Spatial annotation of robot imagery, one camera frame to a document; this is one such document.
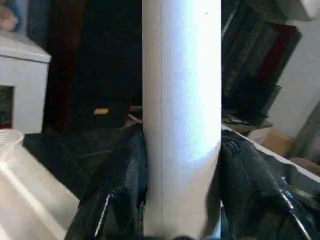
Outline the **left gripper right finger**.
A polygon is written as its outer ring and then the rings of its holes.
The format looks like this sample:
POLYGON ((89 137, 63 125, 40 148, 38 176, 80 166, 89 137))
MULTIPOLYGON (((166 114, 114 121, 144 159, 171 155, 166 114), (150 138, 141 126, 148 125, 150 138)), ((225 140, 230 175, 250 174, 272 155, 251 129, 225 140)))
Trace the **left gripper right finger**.
POLYGON ((319 177, 233 131, 221 133, 218 169, 234 240, 319 239, 319 177))

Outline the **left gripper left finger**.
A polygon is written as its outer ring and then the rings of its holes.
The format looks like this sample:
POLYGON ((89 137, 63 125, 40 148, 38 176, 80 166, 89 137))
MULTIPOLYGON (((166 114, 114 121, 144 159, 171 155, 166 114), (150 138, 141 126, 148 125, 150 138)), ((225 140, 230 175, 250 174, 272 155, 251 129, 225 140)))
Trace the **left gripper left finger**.
POLYGON ((132 125, 99 165, 85 189, 66 240, 138 240, 148 189, 143 127, 132 125))

